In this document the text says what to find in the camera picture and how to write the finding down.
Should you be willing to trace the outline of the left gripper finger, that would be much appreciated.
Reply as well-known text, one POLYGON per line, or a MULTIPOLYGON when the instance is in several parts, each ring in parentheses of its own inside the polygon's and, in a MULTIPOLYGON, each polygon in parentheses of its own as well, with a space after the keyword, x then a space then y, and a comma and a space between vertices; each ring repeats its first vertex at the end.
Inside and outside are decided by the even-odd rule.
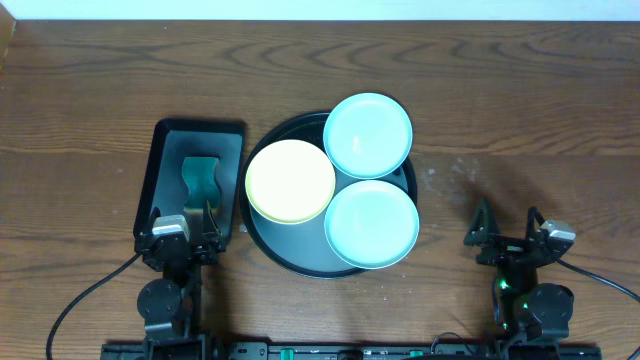
POLYGON ((208 242, 213 243, 215 246, 220 244, 221 230, 216 223, 213 208, 208 200, 205 201, 205 207, 203 208, 202 233, 208 242))
POLYGON ((160 210, 158 207, 154 207, 149 215, 149 218, 144 226, 144 234, 152 235, 153 234, 153 226, 155 220, 160 216, 160 210))

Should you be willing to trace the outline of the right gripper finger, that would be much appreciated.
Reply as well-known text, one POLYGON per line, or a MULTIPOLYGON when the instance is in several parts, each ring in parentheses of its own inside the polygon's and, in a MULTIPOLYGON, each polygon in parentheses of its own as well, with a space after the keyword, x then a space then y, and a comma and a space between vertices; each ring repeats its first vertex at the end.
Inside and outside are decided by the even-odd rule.
POLYGON ((486 246, 494 242, 500 233, 496 217, 487 199, 482 199, 476 207, 471 225, 463 244, 466 246, 486 246))
POLYGON ((530 207, 527 212, 525 239, 533 239, 536 233, 536 227, 541 226, 544 222, 545 219, 539 210, 535 206, 530 207))

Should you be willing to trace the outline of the green yellow sponge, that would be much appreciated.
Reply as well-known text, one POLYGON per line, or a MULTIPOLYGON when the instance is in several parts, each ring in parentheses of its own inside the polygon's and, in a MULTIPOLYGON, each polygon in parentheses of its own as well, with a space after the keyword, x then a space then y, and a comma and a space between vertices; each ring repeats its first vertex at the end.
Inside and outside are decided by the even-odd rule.
POLYGON ((215 181, 217 164, 216 157, 187 157, 184 159, 181 174, 188 188, 188 197, 184 204, 186 212, 218 208, 221 194, 215 181))

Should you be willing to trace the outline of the yellow plate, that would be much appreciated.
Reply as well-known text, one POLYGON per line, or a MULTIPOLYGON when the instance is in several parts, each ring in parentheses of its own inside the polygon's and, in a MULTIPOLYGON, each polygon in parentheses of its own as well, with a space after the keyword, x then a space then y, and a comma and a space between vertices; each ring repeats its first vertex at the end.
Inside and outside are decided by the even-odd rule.
POLYGON ((319 147, 302 140, 276 141, 249 162, 245 193, 250 205, 271 222, 307 222, 328 206, 336 189, 336 174, 319 147))

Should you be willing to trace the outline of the mint green plate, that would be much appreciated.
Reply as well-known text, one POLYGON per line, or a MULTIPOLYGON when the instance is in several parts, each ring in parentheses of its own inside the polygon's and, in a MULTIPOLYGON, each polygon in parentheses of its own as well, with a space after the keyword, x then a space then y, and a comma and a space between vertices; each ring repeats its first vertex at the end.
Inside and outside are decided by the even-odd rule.
POLYGON ((330 202, 324 220, 329 247, 346 263, 374 270, 396 264, 412 250, 420 218, 401 188, 365 180, 342 189, 330 202))
POLYGON ((352 95, 330 112, 323 144, 340 172, 357 179, 386 176, 407 159, 413 143, 408 112, 378 93, 352 95))

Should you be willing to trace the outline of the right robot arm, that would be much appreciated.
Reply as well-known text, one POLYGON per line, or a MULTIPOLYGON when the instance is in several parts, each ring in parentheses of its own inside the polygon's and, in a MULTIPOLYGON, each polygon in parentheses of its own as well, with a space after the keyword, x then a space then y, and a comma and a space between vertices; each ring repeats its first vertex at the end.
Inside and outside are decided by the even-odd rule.
POLYGON ((491 285, 494 320, 504 330, 495 340, 499 359, 558 359, 559 342, 569 336, 572 291, 541 283, 537 270, 571 248, 576 232, 568 224, 544 219, 537 208, 527 213, 522 239, 500 233, 487 200, 479 202, 463 243, 477 246, 476 262, 497 269, 491 285))

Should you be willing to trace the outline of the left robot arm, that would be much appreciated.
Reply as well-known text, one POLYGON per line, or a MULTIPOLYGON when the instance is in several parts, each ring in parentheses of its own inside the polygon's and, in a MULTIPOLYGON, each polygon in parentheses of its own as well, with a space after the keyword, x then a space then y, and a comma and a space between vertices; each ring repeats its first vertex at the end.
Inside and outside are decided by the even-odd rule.
POLYGON ((222 359, 224 346, 201 329, 202 274, 218 260, 221 230, 209 202, 201 212, 199 242, 182 215, 163 216, 154 208, 134 236, 134 249, 162 277, 147 283, 137 298, 146 336, 145 359, 222 359))

